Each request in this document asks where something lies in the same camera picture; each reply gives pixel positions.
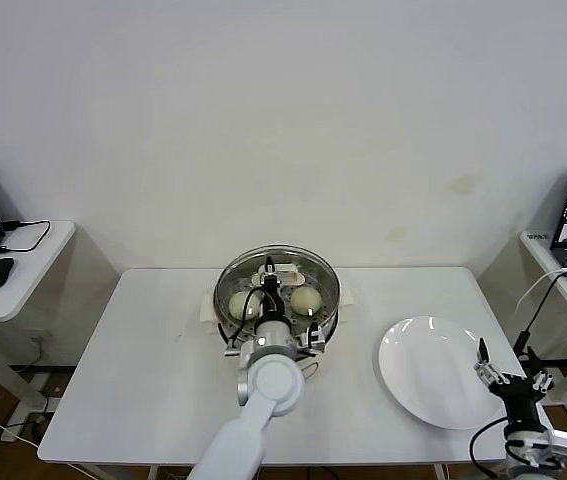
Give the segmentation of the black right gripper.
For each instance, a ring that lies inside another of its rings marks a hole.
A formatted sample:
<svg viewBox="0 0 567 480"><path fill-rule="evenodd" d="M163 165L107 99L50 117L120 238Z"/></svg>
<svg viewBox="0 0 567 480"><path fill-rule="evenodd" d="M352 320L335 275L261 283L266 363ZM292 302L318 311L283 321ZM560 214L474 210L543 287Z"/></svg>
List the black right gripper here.
<svg viewBox="0 0 567 480"><path fill-rule="evenodd" d="M537 404L552 386L553 376L546 369L537 371L532 380L516 375L503 376L491 363L485 340L479 339L474 370L485 386L492 385L492 394L502 400L509 425L539 425Z"/></svg>

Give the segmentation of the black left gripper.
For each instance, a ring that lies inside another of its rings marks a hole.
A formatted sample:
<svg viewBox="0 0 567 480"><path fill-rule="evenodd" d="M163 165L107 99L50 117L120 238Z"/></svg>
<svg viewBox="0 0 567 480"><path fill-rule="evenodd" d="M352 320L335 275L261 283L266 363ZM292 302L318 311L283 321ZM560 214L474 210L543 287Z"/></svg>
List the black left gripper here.
<svg viewBox="0 0 567 480"><path fill-rule="evenodd" d="M264 296L260 322L283 321L283 300L278 293L276 264L271 256L266 257L261 284Z"/></svg>

